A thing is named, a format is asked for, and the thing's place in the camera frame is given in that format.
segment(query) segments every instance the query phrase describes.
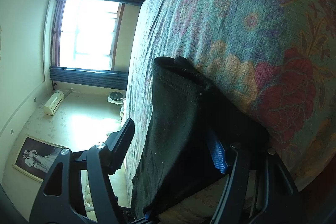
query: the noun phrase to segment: blue flower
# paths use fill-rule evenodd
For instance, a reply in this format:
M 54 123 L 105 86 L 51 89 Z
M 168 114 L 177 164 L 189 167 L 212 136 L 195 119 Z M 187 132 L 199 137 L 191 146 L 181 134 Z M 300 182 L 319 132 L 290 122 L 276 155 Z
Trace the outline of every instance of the blue flower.
M 255 65 L 282 60 L 287 22 L 278 0 L 232 0 L 225 24 L 227 54 Z

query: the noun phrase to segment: bride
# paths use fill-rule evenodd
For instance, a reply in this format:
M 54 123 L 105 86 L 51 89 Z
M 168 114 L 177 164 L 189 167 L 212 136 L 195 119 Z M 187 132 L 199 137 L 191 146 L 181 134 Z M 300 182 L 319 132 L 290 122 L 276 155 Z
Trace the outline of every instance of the bride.
M 58 156 L 58 149 L 55 149 L 53 153 L 47 156 L 40 156 L 36 150 L 25 150 L 22 153 L 22 157 L 25 159 L 25 164 L 29 167 L 34 167 L 45 173 L 48 173 L 50 167 Z

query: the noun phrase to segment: blue gripper pad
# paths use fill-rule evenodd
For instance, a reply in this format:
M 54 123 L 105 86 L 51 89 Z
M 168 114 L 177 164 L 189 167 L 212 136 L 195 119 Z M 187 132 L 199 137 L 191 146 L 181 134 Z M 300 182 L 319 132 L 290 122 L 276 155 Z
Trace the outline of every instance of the blue gripper pad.
M 207 145 L 215 167 L 224 174 L 227 169 L 225 150 L 215 134 L 211 131 L 208 132 Z

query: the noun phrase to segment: black and white photograph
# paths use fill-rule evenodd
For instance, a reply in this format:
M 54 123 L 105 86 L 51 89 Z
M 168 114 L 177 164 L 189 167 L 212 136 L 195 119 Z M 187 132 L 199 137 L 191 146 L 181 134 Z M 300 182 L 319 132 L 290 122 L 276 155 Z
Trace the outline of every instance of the black and white photograph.
M 32 179 L 42 182 L 63 148 L 64 146 L 27 135 L 13 166 Z

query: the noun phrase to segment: bed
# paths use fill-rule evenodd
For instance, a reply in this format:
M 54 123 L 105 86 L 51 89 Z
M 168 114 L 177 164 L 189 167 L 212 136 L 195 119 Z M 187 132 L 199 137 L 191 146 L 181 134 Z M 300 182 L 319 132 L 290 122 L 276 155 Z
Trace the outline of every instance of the bed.
M 270 145 L 298 189 L 308 185 L 336 153 L 335 14 L 336 0 L 146 0 L 123 119 L 135 121 L 125 159 L 129 199 L 151 118 L 151 66 L 158 56 L 187 58 L 268 129 Z M 160 220 L 204 222 L 225 180 L 170 208 Z

